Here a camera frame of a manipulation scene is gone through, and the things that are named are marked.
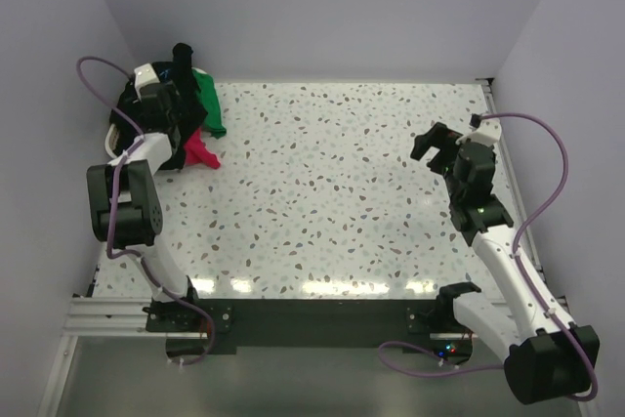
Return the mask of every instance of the gray wall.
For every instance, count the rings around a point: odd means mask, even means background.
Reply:
[[[71,293],[93,273],[85,171],[104,161],[106,113],[74,73],[131,66],[104,0],[0,0],[0,414],[35,413]],[[123,76],[90,69],[113,96]]]
[[[141,61],[187,41],[222,79],[494,76],[539,0],[106,0]]]
[[[570,153],[562,198],[534,235],[550,284],[576,319],[601,340],[598,372],[604,415],[625,415],[625,172],[623,0],[542,0],[495,80],[500,110],[543,117]],[[528,208],[542,202],[561,172],[555,145],[531,124],[505,125]]]

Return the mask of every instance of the white table surface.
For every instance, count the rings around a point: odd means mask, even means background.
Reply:
[[[409,159],[435,121],[465,133],[479,85],[218,83],[222,168],[155,177],[174,259],[200,296],[434,298],[501,293],[456,233],[444,181]],[[495,193],[519,225],[504,165]],[[147,298],[128,259],[100,258],[96,297]]]

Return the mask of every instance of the speckled tabletop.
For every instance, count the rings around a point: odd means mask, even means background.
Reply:
[[[200,296],[432,298],[472,280],[502,299],[457,235],[441,177],[409,159],[435,121],[465,133],[479,85],[221,83],[222,168],[155,177],[163,236]],[[495,192],[518,225],[503,164]],[[94,296],[150,296],[134,263],[101,256]]]

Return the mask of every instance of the purple wire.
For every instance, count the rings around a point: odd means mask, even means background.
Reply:
[[[126,75],[126,77],[129,80],[131,80],[133,78],[133,76],[131,74],[129,74],[126,70],[124,70],[122,67],[120,67],[119,65],[117,65],[115,63],[112,63],[111,61],[107,61],[106,59],[99,58],[97,56],[85,56],[83,58],[80,58],[76,62],[76,73],[78,74],[78,78],[80,78],[80,81],[82,82],[82,84],[85,87],[87,87],[87,90],[89,90],[93,94],[94,97],[96,97],[98,100],[100,100],[106,106],[110,107],[114,112],[119,114],[119,116],[121,116],[123,119],[125,119],[131,126],[133,126],[135,128],[135,131],[137,131],[137,134],[142,136],[144,134],[144,131],[141,129],[141,127],[139,127],[139,124],[137,124],[135,121],[133,121],[133,119],[128,114],[126,114],[124,111],[122,111],[121,109],[118,109],[115,104],[113,104],[112,102],[107,100],[103,95],[100,94],[100,92],[98,90],[96,90],[94,88],[94,86],[91,83],[89,83],[89,81],[85,77],[84,72],[82,71],[82,64],[85,63],[86,61],[95,61],[95,62],[98,62],[98,63],[105,63],[106,65],[110,65],[111,67],[119,70],[121,73]]]
[[[107,61],[106,59],[98,58],[96,56],[85,56],[84,58],[80,58],[78,60],[78,62],[76,63],[76,72],[78,73],[78,77],[80,78],[80,81],[85,85],[85,87],[87,87],[87,89],[98,100],[100,100],[106,106],[110,107],[113,111],[115,111],[117,114],[119,114],[123,119],[128,121],[128,123],[135,128],[135,130],[137,131],[137,134],[142,136],[144,134],[144,131],[141,129],[141,127],[139,127],[139,125],[130,116],[128,116],[125,112],[119,110],[115,106],[115,104],[109,102],[105,97],[103,97],[91,85],[91,83],[89,83],[89,81],[87,80],[87,78],[85,77],[85,75],[83,74],[83,71],[82,71],[82,63],[85,62],[85,61],[97,61],[99,63],[105,63],[107,65],[110,65],[111,67],[119,70],[124,75],[126,75],[129,80],[132,79],[132,75],[130,75],[128,72],[126,72],[119,65],[117,65],[115,63],[112,63],[110,61]],[[198,355],[195,358],[192,358],[189,361],[184,361],[183,359],[181,359],[179,361],[180,365],[184,365],[184,366],[194,365],[194,364],[199,363],[200,361],[202,361],[210,353],[210,351],[213,349],[213,346],[215,345],[216,329],[215,329],[215,321],[213,321],[213,318],[210,316],[210,314],[208,314],[207,312],[205,312],[201,308],[198,308],[196,305],[193,305],[193,304],[191,304],[189,302],[186,302],[185,300],[182,300],[181,298],[176,296],[172,291],[170,291],[169,289],[163,287],[161,285],[161,283],[158,281],[158,279],[156,279],[156,277],[154,276],[153,272],[150,270],[149,265],[147,264],[146,258],[144,258],[144,256],[139,251],[137,251],[135,249],[122,249],[122,250],[120,250],[120,251],[118,251],[116,253],[113,253],[113,239],[115,239],[115,226],[117,224],[117,206],[118,206],[118,202],[119,202],[119,191],[120,191],[119,180],[120,180],[120,175],[121,175],[121,169],[124,166],[124,164],[126,163],[126,160],[128,160],[128,157],[143,142],[144,142],[143,140],[136,140],[135,142],[133,142],[133,144],[131,146],[129,146],[128,149],[125,151],[125,153],[122,155],[122,157],[119,160],[119,163],[117,163],[117,165],[115,165],[115,169],[113,170],[113,188],[112,188],[112,194],[111,194],[111,199],[110,199],[110,216],[109,216],[109,221],[108,221],[108,231],[106,233],[106,256],[109,259],[117,259],[117,258],[120,258],[121,256],[135,256],[135,257],[137,257],[137,259],[141,260],[141,266],[142,266],[144,272],[146,273],[146,277],[149,279],[149,281],[151,283],[154,284],[154,286],[156,288],[162,289],[162,291],[163,291],[163,293],[165,295],[167,295],[169,298],[171,298],[174,302],[178,303],[182,307],[187,308],[189,310],[192,310],[193,312],[198,313],[199,315],[203,316],[204,319],[206,319],[208,324],[210,324],[210,328],[211,328],[211,333],[209,335],[208,347],[206,349],[204,349],[202,354]]]
[[[143,140],[134,141],[133,144],[128,147],[128,150],[126,150],[127,153],[120,158],[119,163],[115,165],[115,169],[113,170],[113,189],[110,198],[111,203],[108,231],[106,232],[106,256],[109,259],[121,258],[124,255],[123,251],[113,253],[113,239],[115,239],[115,225],[117,224],[117,201],[119,199],[119,179],[121,169],[132,152],[139,148],[143,142]]]
[[[562,154],[562,177],[560,179],[560,183],[558,184],[558,187],[556,188],[554,193],[551,194],[551,196],[540,207],[538,207],[538,209],[536,209],[529,217],[527,217],[527,220],[525,220],[521,224],[512,243],[513,253],[517,253],[519,251],[521,237],[527,230],[527,227],[529,227],[529,225],[534,220],[536,220],[538,216],[540,216],[540,214],[542,214],[563,191],[564,185],[566,184],[566,180],[568,179],[568,153],[566,152],[566,147],[564,146],[564,142],[560,138],[558,133],[549,124],[547,124],[543,120],[535,116],[532,116],[530,114],[524,114],[521,112],[499,112],[496,114],[484,115],[481,117],[481,119],[498,119],[500,117],[518,117],[521,119],[527,119],[529,121],[532,121],[538,124],[554,138]],[[589,400],[593,400],[597,396],[597,392],[599,391],[599,386],[597,382],[597,375],[595,373],[595,369],[593,368],[593,364],[590,361],[590,358],[588,358],[588,356],[586,355],[582,347],[579,345],[577,340],[575,340],[573,335],[570,333],[570,331],[568,330],[568,327],[566,327],[566,325],[554,313],[549,313],[550,306],[547,303],[547,301],[542,297],[542,295],[538,291],[538,288],[536,288],[536,285],[534,285],[534,282],[532,282],[531,277],[529,276],[529,273],[527,272],[527,270],[525,269],[525,266],[523,265],[523,262],[521,261],[521,257],[519,257],[518,255],[515,255],[515,261],[517,262],[517,267],[519,268],[519,271],[521,272],[521,276],[523,277],[523,279],[525,280],[525,283],[527,284],[532,294],[536,298],[536,301],[542,307],[543,311],[547,313],[549,317],[555,322],[555,324],[560,328],[560,330],[562,331],[566,339],[570,342],[570,344],[573,346],[573,348],[575,349],[575,351],[581,358],[582,363],[584,363],[584,367],[586,368],[586,371],[588,372],[588,376],[590,377],[590,381],[591,381],[591,391],[585,396],[570,396],[570,398],[576,401],[581,401],[581,402],[587,402]]]
[[[407,368],[402,368],[399,365],[395,365],[390,360],[388,360],[384,356],[384,354],[382,354],[382,351],[384,349],[386,349],[386,348],[389,348],[389,347],[403,347],[405,349],[411,349],[411,350],[413,350],[415,352],[420,352],[421,354],[425,354],[427,356],[430,356],[430,357],[436,358],[436,359],[440,359],[440,357],[436,356],[431,351],[429,351],[429,350],[427,350],[427,349],[425,349],[423,347],[419,347],[419,346],[416,346],[414,344],[408,344],[407,342],[401,342],[401,341],[385,342],[380,347],[378,347],[378,357],[380,358],[382,363],[384,363],[385,365],[387,365],[389,368],[391,368],[394,371],[397,371],[397,372],[402,373],[404,375],[412,376],[414,378],[447,378],[449,376],[465,375],[467,373],[475,373],[477,371],[488,371],[488,370],[501,370],[501,369],[503,369],[503,365],[482,365],[482,366],[474,366],[474,367],[471,367],[471,368],[460,368],[458,370],[451,370],[451,371],[439,371],[439,372],[435,372],[435,373],[431,373],[431,372],[427,372],[427,371],[408,370]]]

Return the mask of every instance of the purple cable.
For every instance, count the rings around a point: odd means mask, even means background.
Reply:
[[[556,188],[554,193],[551,194],[551,196],[540,207],[538,207],[538,209],[536,209],[534,213],[532,213],[529,217],[527,217],[527,220],[525,220],[521,224],[521,227],[517,231],[517,234],[515,235],[515,238],[512,243],[513,253],[517,253],[519,251],[521,237],[527,230],[527,227],[529,227],[529,224],[531,224],[534,220],[536,220],[538,216],[542,214],[563,191],[564,185],[566,184],[566,180],[568,179],[568,153],[566,152],[566,147],[564,146],[563,140],[556,133],[556,131],[549,124],[547,124],[546,122],[532,115],[524,114],[521,112],[500,112],[496,114],[484,115],[481,117],[481,119],[498,119],[500,117],[518,117],[521,119],[527,119],[529,121],[532,121],[538,124],[554,138],[562,154],[562,177],[560,179],[560,183],[558,184],[558,187]],[[575,351],[581,358],[582,363],[584,363],[584,367],[586,368],[586,371],[588,372],[588,376],[590,377],[590,381],[591,381],[591,391],[585,396],[570,396],[570,398],[576,401],[581,401],[581,402],[587,402],[589,400],[593,400],[597,396],[597,392],[599,391],[599,387],[597,383],[597,375],[595,374],[595,369],[593,368],[593,364],[591,363],[590,359],[588,358],[588,356],[586,355],[582,347],[579,345],[577,340],[575,340],[573,335],[570,333],[570,331],[568,330],[568,327],[566,327],[566,325],[554,313],[549,313],[549,309],[550,309],[549,304],[542,297],[542,295],[536,288],[536,285],[534,285],[534,283],[532,282],[531,277],[529,276],[529,273],[527,272],[527,270],[525,269],[525,266],[523,265],[523,262],[521,261],[521,258],[516,254],[515,254],[515,261],[517,262],[517,267],[519,268],[519,271],[521,272],[521,275],[524,278],[525,283],[527,284],[532,294],[536,298],[536,301],[542,307],[543,311],[547,313],[549,317],[555,322],[555,324],[562,331],[566,339],[573,346],[573,348],[575,349]]]
[[[126,75],[126,77],[131,80],[132,79],[132,75],[129,74],[126,70],[124,70],[123,68],[121,68],[119,65],[112,63],[111,61],[107,61],[106,59],[102,59],[99,58],[97,56],[85,56],[83,58],[80,58],[77,62],[76,62],[76,73],[78,73],[78,78],[80,78],[80,81],[83,83],[83,85],[85,87],[87,87],[87,90],[89,90],[94,97],[96,97],[98,100],[100,100],[102,103],[104,103],[106,106],[110,107],[114,112],[116,112],[117,114],[119,114],[123,119],[125,119],[126,121],[128,121],[128,123],[133,126],[135,128],[135,131],[137,131],[137,134],[142,136],[144,134],[144,131],[141,129],[141,127],[139,127],[139,125],[133,121],[131,119],[131,117],[126,114],[124,111],[122,111],[121,109],[118,109],[117,106],[113,103],[111,103],[109,100],[107,100],[104,96],[102,96],[100,94],[100,92],[98,90],[96,90],[93,85],[91,83],[89,83],[89,81],[87,80],[87,78],[85,77],[85,74],[82,71],[82,64],[85,63],[86,61],[96,61],[98,63],[105,63],[106,65],[110,65],[111,67],[119,70],[121,73],[123,73],[124,75]]]
[[[412,376],[414,378],[446,378],[449,376],[457,376],[457,375],[465,375],[467,373],[475,373],[477,371],[487,371],[487,370],[501,370],[503,369],[503,365],[483,365],[483,366],[474,366],[472,368],[460,368],[458,370],[451,371],[439,371],[435,373],[430,373],[427,371],[414,371],[408,370],[407,368],[402,368],[398,365],[395,365],[390,360],[388,360],[383,354],[382,351],[388,347],[403,347],[406,349],[411,349],[415,352],[420,352],[421,354],[425,354],[432,358],[440,359],[439,356],[436,356],[431,351],[424,349],[423,347],[415,346],[414,344],[408,344],[407,342],[401,341],[389,341],[382,344],[378,347],[378,357],[389,368],[404,375]]]
[[[106,106],[110,107],[113,111],[119,114],[123,119],[128,121],[128,123],[135,128],[135,130],[137,131],[137,134],[142,136],[144,134],[144,131],[141,129],[141,127],[139,127],[139,125],[125,112],[117,109],[115,104],[112,104],[111,102],[109,102],[91,85],[91,83],[89,83],[89,81],[86,79],[85,75],[82,72],[82,63],[85,61],[97,61],[100,63],[105,63],[119,70],[120,72],[122,72],[124,75],[128,77],[128,79],[132,79],[132,76],[128,74],[128,72],[126,72],[119,65],[112,63],[110,61],[107,61],[106,59],[98,58],[96,56],[85,56],[84,58],[80,58],[78,62],[76,63],[76,72],[78,73],[78,77],[80,78],[80,81],[85,85],[85,87],[87,87],[87,89],[98,100],[100,100]],[[143,143],[143,140],[136,140],[135,142],[133,142],[133,144],[130,147],[128,147],[128,149],[122,155],[122,157],[119,160],[119,163],[115,165],[115,169],[113,170],[113,188],[112,188],[112,194],[111,194],[111,199],[110,199],[110,216],[109,216],[109,222],[108,222],[108,231],[106,233],[106,256],[109,259],[117,259],[117,258],[120,258],[121,256],[137,257],[137,259],[141,260],[141,266],[144,272],[146,273],[146,277],[149,279],[150,282],[154,284],[156,288],[162,289],[165,295],[167,295],[169,298],[171,298],[174,302],[178,303],[182,307],[192,310],[193,312],[198,313],[199,315],[203,316],[204,319],[206,319],[206,321],[208,322],[211,328],[210,329],[211,334],[209,337],[208,347],[202,352],[202,354],[198,355],[196,358],[193,358],[189,361],[184,361],[183,359],[179,361],[180,365],[184,365],[184,366],[194,365],[202,361],[209,354],[209,352],[213,349],[213,346],[215,345],[216,329],[215,329],[215,321],[213,321],[213,318],[210,316],[210,314],[198,308],[196,305],[193,305],[189,302],[186,302],[185,300],[182,300],[181,298],[177,297],[173,292],[163,287],[161,283],[156,279],[152,271],[150,270],[149,265],[147,264],[146,258],[144,258],[143,255],[139,251],[134,250],[134,249],[122,249],[116,253],[113,253],[113,239],[115,238],[115,225],[117,224],[117,205],[118,205],[118,200],[119,200],[119,191],[120,191],[119,179],[121,175],[121,169],[126,163],[126,160],[128,159],[128,157],[142,143]]]
[[[115,169],[113,170],[113,189],[112,196],[110,198],[108,231],[106,232],[106,256],[109,259],[121,258],[124,255],[123,251],[113,253],[113,239],[115,239],[115,225],[117,224],[117,199],[119,198],[119,179],[121,169],[132,152],[135,151],[143,142],[143,140],[134,141],[133,144],[128,147],[126,154],[121,157],[119,163],[115,165]]]

